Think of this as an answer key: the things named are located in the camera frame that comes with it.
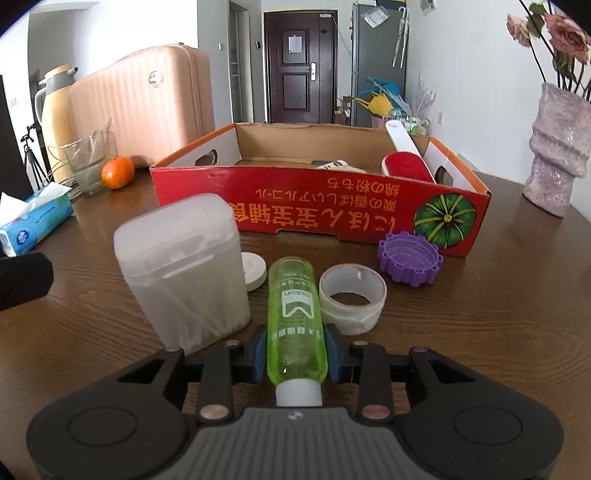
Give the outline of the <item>translucent cotton swab box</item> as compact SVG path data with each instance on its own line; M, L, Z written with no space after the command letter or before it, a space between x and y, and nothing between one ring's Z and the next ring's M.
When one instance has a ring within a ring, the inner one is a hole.
M219 196L200 194L129 220L113 246L167 350L197 352L249 324L238 226Z

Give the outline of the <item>small white round disc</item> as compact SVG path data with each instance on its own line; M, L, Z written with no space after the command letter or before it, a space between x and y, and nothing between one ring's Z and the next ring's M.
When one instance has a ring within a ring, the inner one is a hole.
M262 256L252 252L242 252L242 268L245 273L247 292L259 289L266 282L267 267Z

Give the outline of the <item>small white bottle in box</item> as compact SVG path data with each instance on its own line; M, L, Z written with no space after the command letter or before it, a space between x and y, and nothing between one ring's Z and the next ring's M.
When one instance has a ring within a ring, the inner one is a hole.
M314 161L311 165L317 170L331 170L331 171L345 171L353 173L363 173L360 168L349 165L345 160L339 159L335 161Z

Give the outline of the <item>blue tissue pack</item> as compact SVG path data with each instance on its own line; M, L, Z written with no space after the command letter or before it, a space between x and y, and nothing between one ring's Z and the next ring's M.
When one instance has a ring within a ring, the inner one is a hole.
M1 250L17 257L33 250L66 221L73 208L71 188L51 182L27 200L1 195Z

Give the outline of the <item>dark brown entrance door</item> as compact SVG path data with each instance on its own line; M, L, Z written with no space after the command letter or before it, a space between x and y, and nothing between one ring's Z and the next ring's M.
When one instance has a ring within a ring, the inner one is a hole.
M331 124L337 104L335 10L263 14L267 121Z

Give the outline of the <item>purple textured vase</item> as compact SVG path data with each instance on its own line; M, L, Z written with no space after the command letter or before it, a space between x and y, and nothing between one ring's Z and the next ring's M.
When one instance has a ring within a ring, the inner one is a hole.
M562 218L569 209L575 180L587 175L590 103L555 85L543 84L529 147L534 159L523 195Z

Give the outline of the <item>red cardboard box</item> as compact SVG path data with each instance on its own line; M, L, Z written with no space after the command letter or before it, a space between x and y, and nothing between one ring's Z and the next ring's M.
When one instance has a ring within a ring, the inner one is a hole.
M492 194L438 139L413 141L428 166L449 172L451 185L385 176L382 161L394 153L388 133L335 124L229 124L152 165L150 174L161 205L216 194L242 231L311 232L370 244L409 232L465 257ZM339 159L363 173L311 165Z

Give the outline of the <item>dried pink roses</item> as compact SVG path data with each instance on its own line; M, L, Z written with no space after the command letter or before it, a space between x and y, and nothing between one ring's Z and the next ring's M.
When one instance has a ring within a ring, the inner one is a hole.
M544 83L590 102L590 35L552 1L520 1L524 16L508 14L506 28L513 41L531 52ZM553 75L547 75L535 43L550 55Z

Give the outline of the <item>yellow blue items pile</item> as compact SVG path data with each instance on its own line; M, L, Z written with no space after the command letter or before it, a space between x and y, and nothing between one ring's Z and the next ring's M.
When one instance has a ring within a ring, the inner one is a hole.
M411 114L411 107L404 100L396 82L372 76L368 76L366 82L370 84L370 88L363 90L358 97L353 98L353 101L364 107L370 114L381 118Z

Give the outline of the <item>pink hard suitcase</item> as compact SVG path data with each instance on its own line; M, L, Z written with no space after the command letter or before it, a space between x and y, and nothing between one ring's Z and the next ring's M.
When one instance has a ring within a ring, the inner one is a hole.
M74 83L77 138L106 128L118 155L149 167L214 130L208 55L184 44L150 47Z

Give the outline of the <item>clear glass pitcher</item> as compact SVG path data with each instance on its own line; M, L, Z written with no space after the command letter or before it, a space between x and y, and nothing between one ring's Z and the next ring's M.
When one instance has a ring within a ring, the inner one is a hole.
M92 195L104 188L101 171L108 160L117 156L115 135L111 131L111 120L102 128L61 147L48 147L49 155L57 161L52 171L64 173L69 168L69 177L80 188L82 194Z

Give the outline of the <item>orange tangerine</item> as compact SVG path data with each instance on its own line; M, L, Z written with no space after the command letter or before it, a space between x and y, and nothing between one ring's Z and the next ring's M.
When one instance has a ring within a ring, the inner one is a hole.
M135 166L128 157L115 157L103 165L101 182L110 190L118 190L132 182Z

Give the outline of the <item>white tape roll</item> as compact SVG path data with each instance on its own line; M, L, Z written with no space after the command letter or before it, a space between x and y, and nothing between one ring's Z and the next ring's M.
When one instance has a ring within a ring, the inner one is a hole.
M342 335L373 330L384 309L388 288L375 270L360 264L339 264L322 273L318 295L325 324L335 324Z

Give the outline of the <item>green spray bottle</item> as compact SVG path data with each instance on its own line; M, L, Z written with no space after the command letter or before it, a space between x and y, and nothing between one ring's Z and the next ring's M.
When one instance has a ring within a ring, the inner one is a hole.
M328 369L314 267L301 257L280 258L270 266L267 301L266 373L276 405L321 407Z

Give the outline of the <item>purple ridged plastic lid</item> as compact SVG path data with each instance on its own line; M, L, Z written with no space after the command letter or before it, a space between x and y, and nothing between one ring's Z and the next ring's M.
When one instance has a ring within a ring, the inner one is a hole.
M435 281L444 257L424 237L402 232L388 234L379 243L378 260L380 270L394 282L420 287Z

